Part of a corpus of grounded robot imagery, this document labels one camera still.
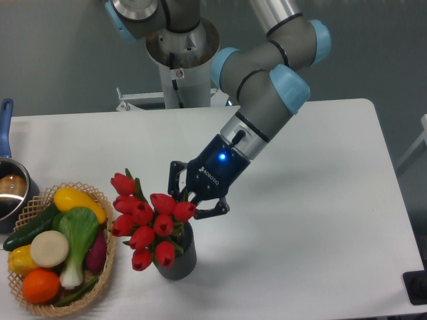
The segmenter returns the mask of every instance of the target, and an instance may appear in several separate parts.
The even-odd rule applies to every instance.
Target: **yellow pepper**
[[[74,188],[64,187],[58,189],[53,195],[53,202],[55,202],[56,207],[62,212],[76,207],[89,208],[96,214],[98,224],[100,225],[107,219],[104,210],[95,200],[86,193]]]
[[[16,248],[10,252],[7,258],[9,269],[17,275],[26,276],[39,268],[31,258],[29,253],[30,246],[31,245],[24,245],[23,247]]]

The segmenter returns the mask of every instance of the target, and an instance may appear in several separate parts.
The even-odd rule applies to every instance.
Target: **plastic vegetable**
[[[55,272],[36,269],[22,282],[22,296],[30,303],[43,303],[54,298],[59,287],[59,277]]]
[[[107,242],[105,241],[104,232],[102,229],[98,230],[91,249],[86,255],[86,267],[92,272],[100,272],[107,259]]]
[[[107,215],[102,207],[80,190],[70,187],[60,188],[53,195],[53,201],[60,211],[69,211],[76,207],[89,208],[96,214],[99,224],[104,223],[107,219]]]
[[[9,269],[17,275],[28,275],[30,272],[39,268],[31,258],[29,253],[30,245],[16,248],[10,252],[7,260],[9,262]]]
[[[51,229],[52,221],[58,213],[59,210],[55,204],[50,204],[36,218],[12,233],[3,243],[3,249],[12,251],[24,245],[29,245],[38,234]]]
[[[53,218],[51,230],[58,231],[59,222],[66,213],[67,212],[60,212]]]
[[[40,233],[31,243],[30,255],[40,267],[52,268],[62,262],[68,255],[68,240],[54,230]]]
[[[98,232],[97,217],[91,209],[74,208],[60,220],[58,230],[69,244],[69,254],[60,276],[61,285],[73,289],[83,282],[83,262]]]
[[[54,304],[54,306],[55,307],[64,307],[64,306],[70,305],[72,302],[80,299],[82,296],[84,296],[86,293],[90,292],[93,289],[93,287],[98,282],[98,279],[99,279],[98,277],[93,277],[84,286],[82,286],[80,288],[80,290],[78,290],[78,291],[66,296],[62,300],[56,302],[56,304]]]

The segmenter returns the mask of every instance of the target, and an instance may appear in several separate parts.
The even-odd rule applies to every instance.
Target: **cucumber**
[[[12,233],[3,243],[3,249],[13,251],[16,248],[31,244],[34,238],[51,229],[53,218],[59,213],[54,203],[50,204],[36,218]]]
[[[82,288],[80,288],[80,290],[66,296],[62,300],[56,302],[53,306],[54,307],[65,307],[66,305],[69,305],[72,302],[80,299],[82,296],[84,296],[86,293],[88,293],[89,291],[91,291],[93,289],[93,287],[96,285],[98,280],[99,280],[98,276],[93,277]]]

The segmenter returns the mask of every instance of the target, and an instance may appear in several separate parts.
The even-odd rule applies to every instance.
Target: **white table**
[[[169,163],[196,157],[235,107],[15,117],[13,158],[44,189],[98,187],[130,168],[166,192]],[[402,274],[422,269],[374,106],[306,103],[232,185],[231,211],[193,221],[198,261],[178,282],[131,268],[120,242],[105,293],[79,319],[342,319],[419,313]],[[2,319],[33,319],[7,286]]]

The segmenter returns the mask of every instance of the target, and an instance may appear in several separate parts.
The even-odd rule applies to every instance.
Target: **orange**
[[[30,303],[43,303],[59,291],[58,275],[47,269],[36,269],[25,277],[22,283],[22,295]]]

